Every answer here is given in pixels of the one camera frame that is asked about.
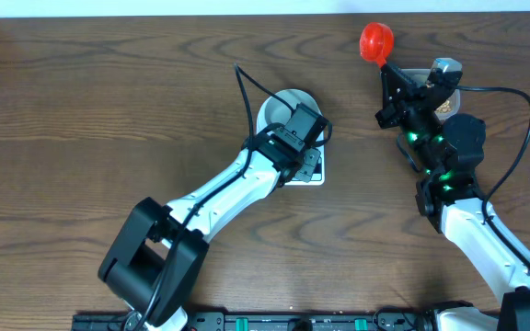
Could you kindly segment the red plastic measuring scoop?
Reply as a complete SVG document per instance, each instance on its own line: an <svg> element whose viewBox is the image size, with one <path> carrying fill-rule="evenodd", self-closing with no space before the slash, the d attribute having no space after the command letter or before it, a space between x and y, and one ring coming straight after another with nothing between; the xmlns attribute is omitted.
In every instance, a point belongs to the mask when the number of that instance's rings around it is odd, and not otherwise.
<svg viewBox="0 0 530 331"><path fill-rule="evenodd" d="M361 57L382 68L394 47L392 29L383 23L371 22L362 31L359 49Z"/></svg>

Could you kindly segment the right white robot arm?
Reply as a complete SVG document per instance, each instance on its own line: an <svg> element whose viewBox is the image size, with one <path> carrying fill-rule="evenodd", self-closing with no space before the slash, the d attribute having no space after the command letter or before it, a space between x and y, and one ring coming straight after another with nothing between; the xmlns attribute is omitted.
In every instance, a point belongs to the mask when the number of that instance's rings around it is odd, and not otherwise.
<svg viewBox="0 0 530 331"><path fill-rule="evenodd" d="M530 330L530 251L505 226L479 187L476 168L484 158L486 125L468 114L440 121L435 111L457 89L461 65L433 63L421 84L392 63L380 67L383 129L399 127L422 175L416 184L420 215L470 260L501 305L491 316L467 302L446 302L418 319L420 330Z"/></svg>

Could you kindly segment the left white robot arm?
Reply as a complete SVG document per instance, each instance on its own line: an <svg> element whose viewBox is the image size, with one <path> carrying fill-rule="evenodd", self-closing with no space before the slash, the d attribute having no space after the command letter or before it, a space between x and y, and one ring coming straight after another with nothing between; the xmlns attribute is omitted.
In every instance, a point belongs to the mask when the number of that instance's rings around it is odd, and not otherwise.
<svg viewBox="0 0 530 331"><path fill-rule="evenodd" d="M137 330L180 330L183 309L215 235L320 157L331 124L300 103L285 123L252 131L234 162L190 194L166 204L138 202L105 255L98 277L139 320Z"/></svg>

